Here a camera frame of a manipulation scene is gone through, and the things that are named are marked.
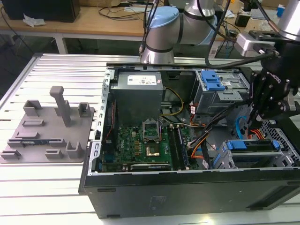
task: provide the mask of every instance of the white label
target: white label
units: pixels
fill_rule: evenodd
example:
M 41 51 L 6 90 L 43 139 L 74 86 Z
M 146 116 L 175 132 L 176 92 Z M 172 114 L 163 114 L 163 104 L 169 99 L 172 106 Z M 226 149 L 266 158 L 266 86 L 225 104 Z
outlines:
M 21 142 L 22 144 L 34 144 L 34 142 Z
M 195 114 L 196 113 L 196 107 L 195 106 L 191 106 L 191 114 Z
M 231 86 L 230 82 L 226 82 L 226 81 L 223 81 L 222 84 L 227 85 L 227 86 Z
M 202 161 L 202 165 L 208 170 L 208 163 L 205 160 Z
M 128 85 L 156 85 L 154 75 L 130 75 L 127 79 Z

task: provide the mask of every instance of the yellow wire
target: yellow wire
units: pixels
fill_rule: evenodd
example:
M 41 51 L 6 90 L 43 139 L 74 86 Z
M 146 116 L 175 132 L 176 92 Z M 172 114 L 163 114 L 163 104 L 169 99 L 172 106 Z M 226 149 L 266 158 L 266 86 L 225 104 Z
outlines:
M 174 113 L 169 113 L 169 114 L 160 114 L 161 116 L 176 116 L 178 114 L 180 114 L 183 110 L 183 107 L 184 107 L 184 102 L 182 101 L 182 98 L 179 96 L 179 94 L 174 91 L 172 88 L 169 88 L 169 87 L 166 87 L 166 89 L 169 89 L 171 92 L 173 92 L 181 101 L 181 108 L 179 109 L 178 112 L 174 112 Z
M 266 139 L 266 138 L 264 137 L 264 135 L 262 134 L 262 132 L 261 132 L 259 129 L 257 129 L 257 131 L 261 134 L 261 136 L 262 136 L 263 139 Z

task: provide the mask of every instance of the gray power supply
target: gray power supply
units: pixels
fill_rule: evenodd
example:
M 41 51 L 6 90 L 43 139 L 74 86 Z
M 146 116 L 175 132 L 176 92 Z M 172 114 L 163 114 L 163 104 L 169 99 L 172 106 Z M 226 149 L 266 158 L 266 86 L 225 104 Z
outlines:
M 160 72 L 121 72 L 111 90 L 118 103 L 120 126 L 158 120 L 164 90 Z

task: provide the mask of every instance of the metal slotted table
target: metal slotted table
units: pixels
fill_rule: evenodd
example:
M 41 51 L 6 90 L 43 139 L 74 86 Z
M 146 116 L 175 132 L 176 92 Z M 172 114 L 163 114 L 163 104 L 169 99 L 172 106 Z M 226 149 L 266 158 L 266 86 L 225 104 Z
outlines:
M 226 61 L 230 60 L 213 60 L 213 63 Z M 23 117 L 26 100 L 37 99 L 42 106 L 55 106 L 49 96 L 53 85 L 64 87 L 64 97 L 70 106 L 89 102 L 97 110 L 107 62 L 138 63 L 139 58 L 59 54 L 32 58 L 0 101 L 0 150 L 6 147 Z M 175 62 L 204 65 L 203 59 L 194 58 L 176 58 Z M 261 69 L 259 63 L 250 66 L 253 70 Z M 300 125 L 299 117 L 293 121 Z M 300 224 L 300 195 L 270 211 L 99 220 L 88 197 L 77 192 L 81 171 L 82 163 L 1 164 L 0 224 Z

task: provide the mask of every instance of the wooden desk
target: wooden desk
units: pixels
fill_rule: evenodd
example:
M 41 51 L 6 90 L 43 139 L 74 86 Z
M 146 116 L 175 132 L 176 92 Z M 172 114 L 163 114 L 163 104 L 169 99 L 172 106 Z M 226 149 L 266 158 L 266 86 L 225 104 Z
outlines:
M 236 0 L 230 4 L 230 10 L 237 13 L 243 3 Z M 133 12 L 118 12 L 110 14 L 111 16 L 130 15 Z M 110 40 L 131 40 L 141 41 L 143 37 L 143 22 L 140 19 L 132 21 L 117 21 L 99 15 L 96 7 L 81 7 L 77 19 L 73 23 L 46 21 L 47 25 L 30 27 L 21 20 L 9 20 L 5 15 L 8 23 L 19 34 L 25 36 L 53 37 L 56 40 L 58 50 L 62 54 L 68 53 L 64 38 L 87 38 L 87 39 L 110 39 Z M 235 18 L 227 18 L 227 21 L 234 24 Z M 255 30 L 255 25 L 260 23 L 249 23 L 251 26 L 239 28 L 244 30 Z M 3 18 L 0 19 L 0 33 L 14 34 L 5 24 Z M 223 41 L 222 37 L 217 37 L 216 41 Z

